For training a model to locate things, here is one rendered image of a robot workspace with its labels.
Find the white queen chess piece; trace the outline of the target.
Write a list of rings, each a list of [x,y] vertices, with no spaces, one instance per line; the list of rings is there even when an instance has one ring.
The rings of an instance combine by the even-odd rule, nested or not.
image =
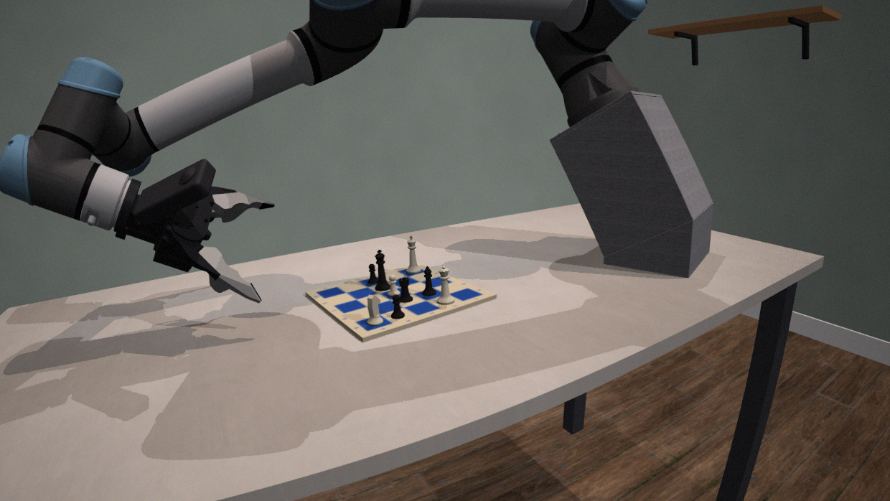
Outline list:
[[[437,299],[437,303],[443,305],[452,304],[454,303],[454,297],[450,296],[448,281],[446,281],[449,278],[449,268],[442,267],[439,271],[441,275],[441,295]]]

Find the white knight chess piece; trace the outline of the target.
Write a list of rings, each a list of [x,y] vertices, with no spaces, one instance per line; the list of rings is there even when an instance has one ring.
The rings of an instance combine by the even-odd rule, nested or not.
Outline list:
[[[383,319],[380,318],[379,315],[379,307],[378,304],[380,300],[377,296],[368,296],[367,298],[367,308],[370,313],[370,319],[367,321],[367,325],[370,326],[378,326],[382,325]]]

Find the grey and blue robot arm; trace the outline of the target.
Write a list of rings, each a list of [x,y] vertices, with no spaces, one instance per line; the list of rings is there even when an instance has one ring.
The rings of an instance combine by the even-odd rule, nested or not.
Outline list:
[[[116,103],[121,75],[103,62],[75,58],[34,135],[14,135],[1,152],[0,192],[111,230],[129,176],[142,173],[151,154],[283,90],[344,72],[375,49],[383,29],[407,27],[415,18],[533,21],[535,48],[563,94],[572,127],[630,90],[640,92],[606,47],[637,21],[647,1],[310,0],[310,21],[285,41],[126,113]],[[215,172],[201,159],[161,179],[142,190],[133,217],[148,225],[208,197]]]

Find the white chess king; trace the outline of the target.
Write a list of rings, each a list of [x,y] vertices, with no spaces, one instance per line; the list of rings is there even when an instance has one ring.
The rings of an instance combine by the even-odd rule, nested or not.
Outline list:
[[[415,244],[416,241],[413,240],[412,236],[409,236],[410,240],[407,241],[408,249],[409,249],[409,267],[407,268],[407,273],[420,273],[421,268],[418,266],[418,261],[416,261],[416,253],[415,253]]]

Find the blue and cream chessboard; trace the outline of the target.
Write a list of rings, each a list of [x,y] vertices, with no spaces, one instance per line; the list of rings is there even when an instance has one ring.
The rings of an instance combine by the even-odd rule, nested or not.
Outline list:
[[[490,291],[449,276],[446,281],[448,281],[450,296],[454,297],[454,303],[447,305],[438,304],[437,299],[441,295],[440,272],[431,268],[431,286],[436,290],[436,296],[423,296],[422,292],[424,287],[426,287],[426,278],[424,278],[426,266],[419,263],[418,266],[421,268],[420,273],[407,273],[406,270],[409,265],[385,272],[388,283],[389,276],[395,275],[395,285],[400,292],[399,279],[402,279],[402,277],[409,279],[409,296],[413,297],[413,301],[400,303],[402,312],[405,313],[402,319],[392,318],[394,311],[393,297],[387,296],[390,289],[387,291],[375,290],[377,284],[368,283],[370,276],[332,286],[320,287],[320,289],[306,291],[305,293],[313,303],[322,308],[326,313],[329,313],[336,322],[339,322],[339,324],[356,335],[361,342],[373,340],[382,337],[382,335],[392,334],[393,332],[414,327],[424,322],[430,322],[433,319],[461,311],[461,309],[467,309],[497,299],[497,295]],[[377,296],[380,300],[378,307],[380,318],[383,319],[382,325],[367,325],[367,321],[370,319],[370,313],[367,308],[367,297],[369,295]]]

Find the white pawn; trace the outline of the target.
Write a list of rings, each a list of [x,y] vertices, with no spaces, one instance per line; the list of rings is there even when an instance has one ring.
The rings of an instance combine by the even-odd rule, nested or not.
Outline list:
[[[393,274],[390,275],[390,277],[389,277],[390,291],[387,293],[387,296],[395,296],[396,294],[398,296],[400,296],[400,291],[397,290],[397,287],[395,285],[395,283],[396,283],[395,279],[396,279],[395,275],[393,275]]]

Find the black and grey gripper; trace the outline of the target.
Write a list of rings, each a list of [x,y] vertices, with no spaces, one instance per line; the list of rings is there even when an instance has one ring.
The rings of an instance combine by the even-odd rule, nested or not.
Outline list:
[[[218,293],[230,289],[255,303],[262,301],[253,284],[244,281],[238,271],[229,267],[217,248],[200,243],[202,238],[209,240],[212,233],[208,226],[215,218],[221,217],[222,222],[227,223],[249,208],[274,207],[273,202],[233,189],[211,187],[208,197],[144,225],[133,214],[140,197],[140,185],[140,181],[132,179],[116,218],[115,237],[125,240],[128,235],[153,243],[153,261],[157,263],[186,272],[192,266],[207,272],[211,276],[209,285]]]

